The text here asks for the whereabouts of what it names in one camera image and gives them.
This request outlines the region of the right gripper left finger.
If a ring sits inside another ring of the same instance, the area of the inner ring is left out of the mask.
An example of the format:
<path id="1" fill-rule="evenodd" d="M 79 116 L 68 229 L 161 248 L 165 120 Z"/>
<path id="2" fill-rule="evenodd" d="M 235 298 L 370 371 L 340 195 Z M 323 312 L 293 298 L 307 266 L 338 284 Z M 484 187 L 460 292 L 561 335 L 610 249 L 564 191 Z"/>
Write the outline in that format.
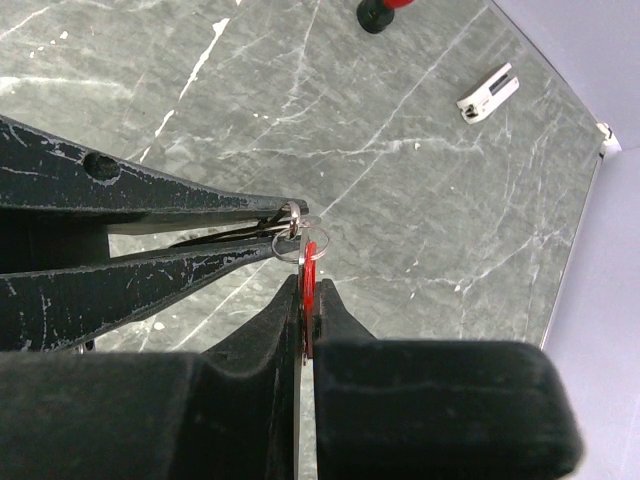
<path id="1" fill-rule="evenodd" d="M 5 479 L 293 479 L 300 295 L 203 353 L 1 358 Z"/>

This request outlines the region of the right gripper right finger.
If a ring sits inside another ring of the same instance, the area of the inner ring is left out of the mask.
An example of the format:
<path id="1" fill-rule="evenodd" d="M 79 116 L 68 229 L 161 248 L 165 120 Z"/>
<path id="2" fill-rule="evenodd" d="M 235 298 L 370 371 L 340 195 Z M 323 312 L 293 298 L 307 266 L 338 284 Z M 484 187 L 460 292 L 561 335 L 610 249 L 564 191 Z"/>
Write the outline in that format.
<path id="1" fill-rule="evenodd" d="M 322 479 L 559 479 L 583 441 L 538 347 L 381 340 L 317 285 L 313 346 Z"/>

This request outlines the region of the red tagged key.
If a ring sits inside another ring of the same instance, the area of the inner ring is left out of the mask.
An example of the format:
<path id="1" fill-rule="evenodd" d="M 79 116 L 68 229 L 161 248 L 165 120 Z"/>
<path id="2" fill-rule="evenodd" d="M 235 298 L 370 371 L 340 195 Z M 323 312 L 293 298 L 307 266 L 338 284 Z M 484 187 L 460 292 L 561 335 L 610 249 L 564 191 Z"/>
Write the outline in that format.
<path id="1" fill-rule="evenodd" d="M 311 227 L 307 223 L 300 229 L 299 277 L 302 295 L 301 325 L 303 328 L 303 364 L 301 379 L 300 435 L 299 435 L 299 479 L 316 479 L 315 413 L 313 391 L 312 311 L 315 289 L 315 261 L 317 244 L 311 239 Z"/>

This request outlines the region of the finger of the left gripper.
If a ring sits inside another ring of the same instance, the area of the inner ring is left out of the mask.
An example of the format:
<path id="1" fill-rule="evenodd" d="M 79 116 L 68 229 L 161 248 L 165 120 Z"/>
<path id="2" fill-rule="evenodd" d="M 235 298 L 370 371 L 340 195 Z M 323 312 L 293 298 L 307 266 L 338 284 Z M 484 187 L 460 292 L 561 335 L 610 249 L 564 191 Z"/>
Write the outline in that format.
<path id="1" fill-rule="evenodd" d="M 142 321 L 227 274 L 273 257 L 272 239 L 183 244 L 74 268 L 1 277 L 1 349 L 73 348 Z"/>
<path id="2" fill-rule="evenodd" d="M 1 120 L 1 218 L 123 235 L 270 219 L 288 198 L 227 192 Z"/>

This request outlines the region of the large silver keyring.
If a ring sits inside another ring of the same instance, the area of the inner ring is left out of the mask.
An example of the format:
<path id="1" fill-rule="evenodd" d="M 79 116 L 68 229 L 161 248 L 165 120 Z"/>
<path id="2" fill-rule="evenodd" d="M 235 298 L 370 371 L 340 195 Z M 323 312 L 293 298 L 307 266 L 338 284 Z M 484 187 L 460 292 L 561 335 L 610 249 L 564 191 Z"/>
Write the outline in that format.
<path id="1" fill-rule="evenodd" d="M 321 232 L 326 242 L 323 248 L 311 255 L 313 261 L 322 258 L 331 245 L 331 236 L 320 226 L 321 218 L 302 213 L 300 201 L 290 200 L 285 203 L 277 213 L 267 220 L 260 220 L 257 224 L 235 230 L 228 230 L 201 237 L 188 239 L 172 245 L 172 248 L 186 248 L 214 243 L 225 243 L 236 240 L 270 238 L 271 249 L 276 258 L 286 263 L 298 263 L 298 260 L 285 257 L 277 248 L 278 242 L 293 242 L 298 240 L 300 250 L 306 253 L 306 247 L 310 243 L 309 232 L 311 230 Z"/>

